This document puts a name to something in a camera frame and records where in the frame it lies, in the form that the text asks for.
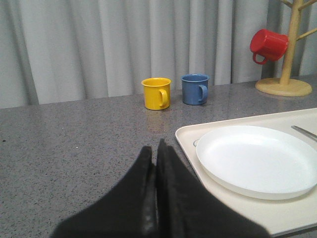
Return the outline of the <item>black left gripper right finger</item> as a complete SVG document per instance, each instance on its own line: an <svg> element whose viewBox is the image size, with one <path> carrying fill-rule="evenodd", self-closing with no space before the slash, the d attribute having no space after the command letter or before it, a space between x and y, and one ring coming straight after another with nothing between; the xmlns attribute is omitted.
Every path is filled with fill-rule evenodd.
<svg viewBox="0 0 317 238"><path fill-rule="evenodd" d="M219 201L162 139L157 155L158 227L162 238L268 238L265 228Z"/></svg>

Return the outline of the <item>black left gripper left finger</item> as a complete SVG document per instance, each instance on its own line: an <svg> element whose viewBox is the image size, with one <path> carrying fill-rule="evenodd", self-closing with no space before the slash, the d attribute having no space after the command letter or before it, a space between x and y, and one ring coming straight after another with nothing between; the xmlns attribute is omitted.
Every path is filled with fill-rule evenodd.
<svg viewBox="0 0 317 238"><path fill-rule="evenodd" d="M105 196L61 222L53 238L155 238L156 167L142 148L122 180Z"/></svg>

